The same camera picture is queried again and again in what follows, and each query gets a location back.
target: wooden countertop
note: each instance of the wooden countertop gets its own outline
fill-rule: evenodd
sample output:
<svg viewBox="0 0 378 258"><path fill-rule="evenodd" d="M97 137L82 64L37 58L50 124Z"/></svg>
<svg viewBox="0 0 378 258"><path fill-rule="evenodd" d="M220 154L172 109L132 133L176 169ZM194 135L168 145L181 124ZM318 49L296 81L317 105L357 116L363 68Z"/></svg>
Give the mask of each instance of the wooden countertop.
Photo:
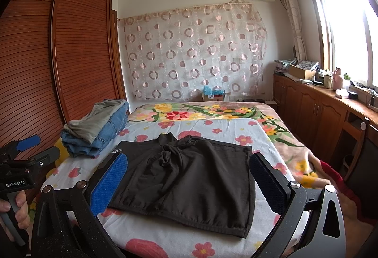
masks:
<svg viewBox="0 0 378 258"><path fill-rule="evenodd" d="M285 76L278 76L278 75L275 75L275 76L283 77L284 79L294 82L293 80ZM378 113L376 113L372 109L369 109L362 102L358 100L353 100L353 99L340 99L336 97L336 93L332 89L327 89L324 86L308 85L308 84L303 84L300 82L295 82L295 83L298 85L310 88L310 89L314 89L320 94L324 94L324 95L334 98L335 100L339 101L341 105L345 106L348 111L352 112L353 114L360 117L361 119L363 119L364 117L367 117L368 119L370 119L370 122L375 124L375 127L378 128Z"/></svg>

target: curtain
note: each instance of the curtain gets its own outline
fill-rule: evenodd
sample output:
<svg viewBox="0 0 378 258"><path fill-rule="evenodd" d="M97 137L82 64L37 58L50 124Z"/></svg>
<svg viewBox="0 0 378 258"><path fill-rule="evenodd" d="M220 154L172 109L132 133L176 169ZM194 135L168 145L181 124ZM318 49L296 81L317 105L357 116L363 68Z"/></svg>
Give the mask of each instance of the curtain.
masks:
<svg viewBox="0 0 378 258"><path fill-rule="evenodd" d="M174 9L120 24L129 79L140 100L187 101L205 85L235 96L259 92L267 33L253 4Z"/></svg>
<svg viewBox="0 0 378 258"><path fill-rule="evenodd" d="M302 20L299 12L298 0L283 0L290 23L292 25L292 34L294 36L295 53L299 62L306 60L306 49L302 37Z"/></svg>

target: wooden wardrobe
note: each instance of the wooden wardrobe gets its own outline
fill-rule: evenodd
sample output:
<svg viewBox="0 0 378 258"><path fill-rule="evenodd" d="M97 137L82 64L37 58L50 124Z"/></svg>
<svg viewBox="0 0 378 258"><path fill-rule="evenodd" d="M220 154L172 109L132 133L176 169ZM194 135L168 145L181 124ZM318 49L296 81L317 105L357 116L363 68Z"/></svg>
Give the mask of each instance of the wooden wardrobe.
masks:
<svg viewBox="0 0 378 258"><path fill-rule="evenodd" d="M111 0L12 0L0 18L0 146L33 134L52 146L64 123L124 98Z"/></svg>

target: bed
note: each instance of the bed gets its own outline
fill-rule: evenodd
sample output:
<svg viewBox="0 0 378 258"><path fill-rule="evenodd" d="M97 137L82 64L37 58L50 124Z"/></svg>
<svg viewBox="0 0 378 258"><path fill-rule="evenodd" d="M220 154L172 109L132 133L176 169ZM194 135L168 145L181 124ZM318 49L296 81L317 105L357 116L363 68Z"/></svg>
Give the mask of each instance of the bed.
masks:
<svg viewBox="0 0 378 258"><path fill-rule="evenodd" d="M88 180L101 161L121 142L156 139L160 133L186 135L238 145L252 146L288 181L298 180L306 187L323 187L330 181L319 178L310 162L312 153L286 129L275 111L260 103L165 103L147 104L129 115L124 130L95 158L67 158L43 186L55 189L73 187ZM70 219L75 223L73 214ZM301 221L288 246L295 245L309 214ZM98 215L112 240L120 248L141 257L251 257L279 219L256 184L256 204L252 228L246 239L203 231L169 220L106 209Z"/></svg>

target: window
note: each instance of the window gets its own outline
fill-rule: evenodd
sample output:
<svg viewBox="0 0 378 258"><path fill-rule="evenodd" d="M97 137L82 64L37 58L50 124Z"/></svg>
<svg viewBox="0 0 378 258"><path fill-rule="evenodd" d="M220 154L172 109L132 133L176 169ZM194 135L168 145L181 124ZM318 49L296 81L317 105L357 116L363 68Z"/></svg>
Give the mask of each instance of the window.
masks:
<svg viewBox="0 0 378 258"><path fill-rule="evenodd" d="M378 87L378 17L368 0L314 1L324 47L322 67L341 68L352 80Z"/></svg>

